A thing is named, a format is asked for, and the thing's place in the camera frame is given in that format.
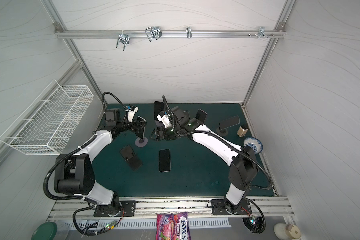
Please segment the phone silver edge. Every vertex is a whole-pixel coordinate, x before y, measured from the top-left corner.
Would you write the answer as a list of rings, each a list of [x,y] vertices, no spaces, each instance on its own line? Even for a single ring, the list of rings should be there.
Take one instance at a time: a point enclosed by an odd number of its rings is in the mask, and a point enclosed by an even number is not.
[[[147,121],[140,117],[137,116],[136,118],[136,125],[135,125],[135,134],[138,138],[143,139],[145,137],[145,127],[147,125]]]

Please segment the phone black landscape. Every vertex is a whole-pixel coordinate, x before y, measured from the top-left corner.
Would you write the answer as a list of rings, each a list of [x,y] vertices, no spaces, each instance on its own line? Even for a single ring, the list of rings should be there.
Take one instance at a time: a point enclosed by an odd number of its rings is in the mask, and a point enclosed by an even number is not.
[[[159,151],[159,172],[165,173],[171,170],[171,153],[169,149]]]

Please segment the black folding phone stand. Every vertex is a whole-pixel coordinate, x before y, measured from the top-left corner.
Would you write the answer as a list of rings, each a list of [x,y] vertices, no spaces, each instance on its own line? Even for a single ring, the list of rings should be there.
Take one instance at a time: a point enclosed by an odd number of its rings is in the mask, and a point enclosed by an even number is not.
[[[127,163],[127,165],[133,171],[136,171],[143,165],[142,160],[137,156],[137,154],[134,152],[134,150],[130,145],[127,145],[126,147],[122,148],[120,150],[120,154]]]

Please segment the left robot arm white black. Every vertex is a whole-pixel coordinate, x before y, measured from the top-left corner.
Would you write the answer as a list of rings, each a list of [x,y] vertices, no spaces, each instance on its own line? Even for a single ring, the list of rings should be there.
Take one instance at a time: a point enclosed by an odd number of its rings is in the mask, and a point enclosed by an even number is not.
[[[147,121],[135,115],[137,110],[126,109],[123,118],[120,118],[119,112],[118,109],[105,111],[105,122],[88,141],[56,158],[43,183],[44,193],[49,199],[83,200],[104,216],[133,215],[132,202],[120,201],[116,192],[99,184],[92,166],[96,156],[120,133],[131,131],[138,137],[144,135]]]

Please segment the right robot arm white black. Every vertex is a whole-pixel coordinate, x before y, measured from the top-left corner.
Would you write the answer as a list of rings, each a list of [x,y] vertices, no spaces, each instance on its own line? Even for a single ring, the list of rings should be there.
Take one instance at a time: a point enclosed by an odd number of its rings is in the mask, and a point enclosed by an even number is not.
[[[263,145],[256,138],[247,138],[243,146],[233,144],[214,133],[206,125],[207,113],[198,110],[194,118],[176,106],[172,109],[163,102],[155,102],[154,119],[159,124],[152,132],[155,141],[173,141],[188,138],[220,157],[230,168],[230,187],[223,203],[218,208],[225,209],[229,215],[239,212],[242,203],[247,204],[246,194],[252,188],[270,190],[273,186],[271,176],[258,163],[256,154]]]

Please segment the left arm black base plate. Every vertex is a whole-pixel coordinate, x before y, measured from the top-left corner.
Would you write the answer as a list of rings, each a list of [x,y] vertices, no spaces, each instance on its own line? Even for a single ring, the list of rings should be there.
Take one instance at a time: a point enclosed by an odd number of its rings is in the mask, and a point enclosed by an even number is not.
[[[120,201],[118,206],[98,206],[95,209],[94,217],[133,217],[135,214],[136,201]]]

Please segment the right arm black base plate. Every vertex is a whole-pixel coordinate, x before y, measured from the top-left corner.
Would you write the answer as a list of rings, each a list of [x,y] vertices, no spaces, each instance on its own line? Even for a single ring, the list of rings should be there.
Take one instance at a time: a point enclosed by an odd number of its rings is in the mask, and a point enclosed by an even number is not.
[[[229,203],[225,199],[212,199],[207,203],[207,207],[212,210],[214,216],[251,216],[253,214],[249,201],[242,200],[239,205],[233,207],[233,211],[229,208]]]

